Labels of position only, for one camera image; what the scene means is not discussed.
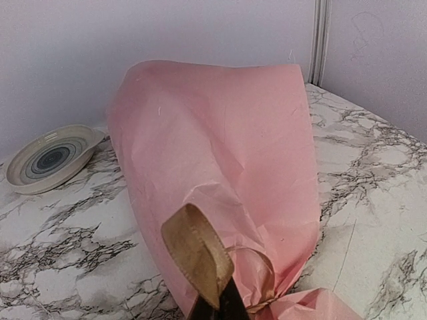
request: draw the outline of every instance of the light purple wall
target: light purple wall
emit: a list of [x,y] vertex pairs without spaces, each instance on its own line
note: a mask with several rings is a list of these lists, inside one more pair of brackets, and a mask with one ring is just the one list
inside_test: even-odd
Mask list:
[[427,1],[332,1],[321,86],[427,142]]
[[125,71],[150,59],[299,63],[315,0],[0,2],[0,159],[56,127],[104,121]]

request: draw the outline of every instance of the ceramic dish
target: ceramic dish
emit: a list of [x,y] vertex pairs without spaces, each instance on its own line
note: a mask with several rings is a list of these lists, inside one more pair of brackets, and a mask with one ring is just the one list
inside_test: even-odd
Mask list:
[[84,125],[50,131],[26,145],[4,166],[7,182],[17,193],[46,192],[74,177],[93,155],[104,133]]

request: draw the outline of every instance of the white marble countertop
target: white marble countertop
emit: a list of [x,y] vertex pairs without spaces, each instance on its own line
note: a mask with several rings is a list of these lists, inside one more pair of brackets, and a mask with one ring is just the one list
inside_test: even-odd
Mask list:
[[[334,290],[365,319],[427,319],[427,146],[307,85],[322,238],[294,290]],[[136,227],[109,141],[60,188],[0,176],[0,319],[181,319]]]

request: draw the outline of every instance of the paper wrapping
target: paper wrapping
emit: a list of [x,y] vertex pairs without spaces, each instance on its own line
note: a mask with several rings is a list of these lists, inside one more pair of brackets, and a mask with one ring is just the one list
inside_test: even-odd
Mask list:
[[[277,299],[258,319],[360,319],[329,291],[285,295],[314,250],[320,218],[299,66],[140,63],[127,72],[108,127],[143,238],[184,314],[195,292],[160,228],[193,203],[226,247],[253,249],[272,262]],[[247,307],[265,298],[268,277],[250,252],[231,254]]]

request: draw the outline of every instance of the ribbon bow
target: ribbon bow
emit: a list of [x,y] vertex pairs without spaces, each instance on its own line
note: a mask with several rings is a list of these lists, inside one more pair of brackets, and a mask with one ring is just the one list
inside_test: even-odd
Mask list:
[[220,309],[220,296],[233,276],[234,265],[228,255],[230,251],[254,252],[270,272],[261,288],[261,301],[247,307],[249,314],[256,314],[280,298],[274,293],[274,269],[268,257],[246,247],[226,249],[214,228],[195,205],[187,204],[177,211],[162,225],[161,234],[179,270],[215,310]]

